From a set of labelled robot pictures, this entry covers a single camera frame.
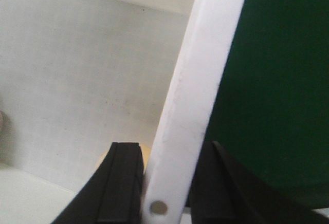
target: white plastic bar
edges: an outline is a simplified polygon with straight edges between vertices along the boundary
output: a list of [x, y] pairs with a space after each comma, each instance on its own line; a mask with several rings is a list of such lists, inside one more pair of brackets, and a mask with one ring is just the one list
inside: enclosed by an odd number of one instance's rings
[[143, 224], [180, 221], [243, 2], [194, 2], [144, 177]]

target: green surface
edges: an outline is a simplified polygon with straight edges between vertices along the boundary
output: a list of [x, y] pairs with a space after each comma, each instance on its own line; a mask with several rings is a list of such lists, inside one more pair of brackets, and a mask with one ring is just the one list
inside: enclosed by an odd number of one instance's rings
[[245, 0], [206, 139], [329, 206], [329, 0]]

